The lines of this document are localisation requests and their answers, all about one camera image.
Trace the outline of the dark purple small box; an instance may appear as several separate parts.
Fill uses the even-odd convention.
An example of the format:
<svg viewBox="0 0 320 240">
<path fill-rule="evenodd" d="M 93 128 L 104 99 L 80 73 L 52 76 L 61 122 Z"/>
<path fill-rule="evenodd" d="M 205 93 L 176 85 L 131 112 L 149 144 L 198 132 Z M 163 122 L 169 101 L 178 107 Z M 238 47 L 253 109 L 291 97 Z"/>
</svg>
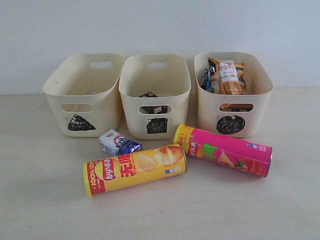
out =
<svg viewBox="0 0 320 240">
<path fill-rule="evenodd" d="M 144 93 L 139 96 L 140 98 L 157 98 L 158 96 L 152 91 Z M 139 108 L 140 112 L 143 114 L 167 114 L 168 106 L 167 105 L 158 105 L 158 106 L 141 106 Z"/>
</svg>

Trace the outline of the blue noodle bag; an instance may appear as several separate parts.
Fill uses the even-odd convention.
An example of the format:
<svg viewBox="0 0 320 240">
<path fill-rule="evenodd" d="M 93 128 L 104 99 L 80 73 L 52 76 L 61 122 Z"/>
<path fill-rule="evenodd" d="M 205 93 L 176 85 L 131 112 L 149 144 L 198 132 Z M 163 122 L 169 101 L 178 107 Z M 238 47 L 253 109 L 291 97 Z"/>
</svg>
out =
<svg viewBox="0 0 320 240">
<path fill-rule="evenodd" d="M 200 87 L 209 93 L 218 94 L 220 92 L 220 75 L 217 70 L 214 68 L 205 69 Z"/>
</svg>

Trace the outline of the yellow chips can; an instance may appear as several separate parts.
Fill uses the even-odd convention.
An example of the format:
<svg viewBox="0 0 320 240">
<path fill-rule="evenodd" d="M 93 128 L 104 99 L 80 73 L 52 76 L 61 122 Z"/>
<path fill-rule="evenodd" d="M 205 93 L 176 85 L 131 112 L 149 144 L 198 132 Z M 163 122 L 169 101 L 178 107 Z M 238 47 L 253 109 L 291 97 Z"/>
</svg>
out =
<svg viewBox="0 0 320 240">
<path fill-rule="evenodd" d="M 127 153 L 83 164 L 84 185 L 92 197 L 187 172 L 179 144 Z"/>
</svg>

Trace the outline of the orange white noodle bag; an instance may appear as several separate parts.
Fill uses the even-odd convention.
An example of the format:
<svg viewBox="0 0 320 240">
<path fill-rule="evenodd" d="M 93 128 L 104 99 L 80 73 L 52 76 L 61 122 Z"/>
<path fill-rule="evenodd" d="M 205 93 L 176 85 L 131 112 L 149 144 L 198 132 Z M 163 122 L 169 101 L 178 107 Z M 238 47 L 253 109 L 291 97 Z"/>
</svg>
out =
<svg viewBox="0 0 320 240">
<path fill-rule="evenodd" d="M 244 80 L 244 64 L 233 60 L 218 60 L 208 57 L 209 69 L 214 68 L 219 73 L 221 95 L 247 95 L 248 90 Z"/>
</svg>

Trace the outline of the pink chips can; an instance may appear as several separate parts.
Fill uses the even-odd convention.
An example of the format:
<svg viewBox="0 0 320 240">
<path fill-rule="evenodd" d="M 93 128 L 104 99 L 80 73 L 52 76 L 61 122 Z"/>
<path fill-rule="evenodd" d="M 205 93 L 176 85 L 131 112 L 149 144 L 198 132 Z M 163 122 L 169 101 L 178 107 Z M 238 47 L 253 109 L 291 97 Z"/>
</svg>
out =
<svg viewBox="0 0 320 240">
<path fill-rule="evenodd" d="M 267 177 L 272 147 L 180 124 L 173 142 L 186 154 L 259 177 Z"/>
</svg>

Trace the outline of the cream bin square mark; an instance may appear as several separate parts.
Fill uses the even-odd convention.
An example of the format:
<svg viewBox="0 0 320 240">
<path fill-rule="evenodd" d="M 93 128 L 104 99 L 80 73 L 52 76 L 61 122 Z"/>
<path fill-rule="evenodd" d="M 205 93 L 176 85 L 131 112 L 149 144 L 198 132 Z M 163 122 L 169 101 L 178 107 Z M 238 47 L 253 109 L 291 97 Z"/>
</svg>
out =
<svg viewBox="0 0 320 240">
<path fill-rule="evenodd" d="M 127 128 L 141 140 L 172 139 L 187 121 L 191 78 L 186 60 L 176 54 L 140 54 L 127 58 L 119 79 Z M 157 97 L 139 97 L 153 92 Z M 168 113 L 146 114 L 141 106 L 168 106 Z"/>
</svg>

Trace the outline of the white blue milk carton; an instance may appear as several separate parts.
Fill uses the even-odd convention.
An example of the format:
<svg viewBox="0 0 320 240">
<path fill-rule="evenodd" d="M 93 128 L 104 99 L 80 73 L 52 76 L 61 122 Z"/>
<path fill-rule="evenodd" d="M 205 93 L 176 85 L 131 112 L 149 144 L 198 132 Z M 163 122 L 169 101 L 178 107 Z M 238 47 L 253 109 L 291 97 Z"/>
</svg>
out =
<svg viewBox="0 0 320 240">
<path fill-rule="evenodd" d="M 143 150 L 143 146 L 133 140 L 130 140 L 121 133 L 110 129 L 98 139 L 100 148 L 112 156 L 120 156 Z"/>
</svg>

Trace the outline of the cream bin circle mark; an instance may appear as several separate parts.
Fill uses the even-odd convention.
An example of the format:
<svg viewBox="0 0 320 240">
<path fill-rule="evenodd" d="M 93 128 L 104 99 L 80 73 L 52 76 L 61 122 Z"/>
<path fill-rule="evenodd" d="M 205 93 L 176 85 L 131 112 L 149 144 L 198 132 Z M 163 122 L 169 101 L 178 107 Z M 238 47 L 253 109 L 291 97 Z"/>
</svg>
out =
<svg viewBox="0 0 320 240">
<path fill-rule="evenodd" d="M 244 64 L 247 95 L 210 93 L 201 88 L 208 58 Z M 244 52 L 205 52 L 194 57 L 197 123 L 200 129 L 248 138 L 259 128 L 274 85 L 258 59 Z"/>
</svg>

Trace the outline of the cream bin triangle mark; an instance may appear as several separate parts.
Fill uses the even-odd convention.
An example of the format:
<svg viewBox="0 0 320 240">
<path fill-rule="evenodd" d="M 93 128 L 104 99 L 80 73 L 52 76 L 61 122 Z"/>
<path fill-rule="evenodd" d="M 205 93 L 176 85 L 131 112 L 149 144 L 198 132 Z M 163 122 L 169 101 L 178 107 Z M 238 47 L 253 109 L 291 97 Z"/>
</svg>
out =
<svg viewBox="0 0 320 240">
<path fill-rule="evenodd" d="M 100 137 L 116 130 L 123 115 L 119 78 L 125 57 L 81 53 L 65 59 L 43 85 L 61 131 L 69 137 Z"/>
</svg>

